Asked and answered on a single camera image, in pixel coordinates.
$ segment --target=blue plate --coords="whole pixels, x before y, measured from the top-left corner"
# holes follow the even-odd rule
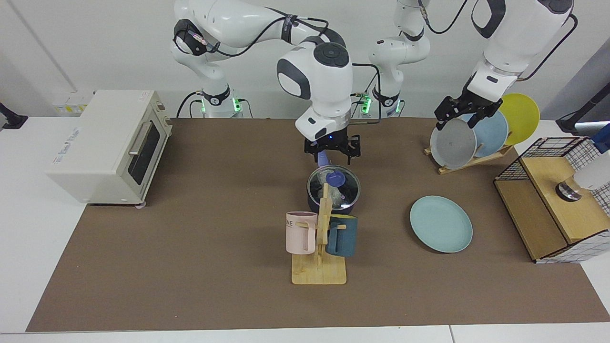
[[[472,241],[472,223],[453,201],[430,195],[411,207],[411,226],[427,246],[442,253],[457,253]]]
[[[463,115],[460,119],[468,122],[472,114]],[[475,157],[486,157],[500,150],[508,137],[508,122],[502,114],[497,111],[492,117],[483,118],[475,128],[477,144],[483,146],[475,153]]]

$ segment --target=sticker label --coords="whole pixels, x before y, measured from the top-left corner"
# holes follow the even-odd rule
[[[140,95],[140,101],[144,101],[144,100],[146,100],[146,98],[148,98],[148,95],[149,95],[150,93],[151,93],[151,92],[149,92],[149,91],[142,92],[142,95]]]
[[[68,153],[68,151],[70,150],[70,147],[72,146],[72,143],[74,143],[74,141],[76,140],[76,137],[78,137],[79,134],[81,134],[81,131],[82,131],[82,127],[72,129],[72,133],[65,141],[63,141],[63,147],[57,153],[55,158],[53,159],[52,164],[62,163],[63,157]]]

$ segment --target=wire mesh basket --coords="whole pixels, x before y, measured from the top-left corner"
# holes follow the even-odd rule
[[[601,153],[593,140],[587,137],[541,138],[511,163],[495,179],[497,181],[528,180],[530,178],[521,163],[523,157],[564,157],[578,171],[591,163]],[[610,217],[610,183],[591,191],[591,194]],[[569,244],[548,256],[537,259],[537,263],[582,262],[593,256],[610,251],[610,231],[604,230],[579,242]]]

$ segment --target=brown tabletop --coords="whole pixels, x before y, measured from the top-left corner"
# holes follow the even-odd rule
[[[353,126],[356,254],[343,286],[295,286],[285,213],[316,165],[293,120],[175,120],[144,209],[88,206],[28,331],[605,322],[578,264],[535,265],[493,186],[516,154],[438,175],[434,120]],[[333,162],[345,165],[341,154]],[[411,205],[441,195],[473,223],[464,251],[423,245]]]

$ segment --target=wooden base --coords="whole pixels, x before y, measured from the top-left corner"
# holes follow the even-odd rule
[[[512,145],[505,145],[500,150],[498,150],[496,153],[493,153],[493,154],[491,154],[489,156],[485,156],[485,157],[473,157],[473,159],[470,160],[470,162],[468,162],[465,166],[463,166],[461,168],[449,169],[447,167],[440,167],[439,168],[439,174],[444,175],[444,174],[447,174],[447,173],[455,172],[456,170],[462,170],[462,169],[465,169],[465,168],[468,168],[468,167],[472,167],[473,165],[477,165],[477,164],[481,164],[481,163],[484,163],[484,162],[493,161],[495,159],[502,158],[512,148],[513,148]],[[431,151],[430,147],[427,147],[426,149],[424,149],[423,152],[426,155],[432,154],[432,151]]]
[[[529,180],[496,180],[495,186],[532,260],[568,246]]]
[[[606,215],[595,198],[585,194],[573,203],[557,195],[555,186],[574,175],[564,157],[526,157],[523,167],[568,243],[576,243],[610,228]]]
[[[312,254],[292,255],[293,284],[345,284],[347,282],[345,258],[326,252],[331,212],[332,202],[328,198],[328,184],[325,183],[318,213],[315,238],[317,246]],[[345,225],[339,225],[337,229],[345,229]]]
[[[321,250],[309,255],[292,255],[293,284],[345,284],[345,258]]]

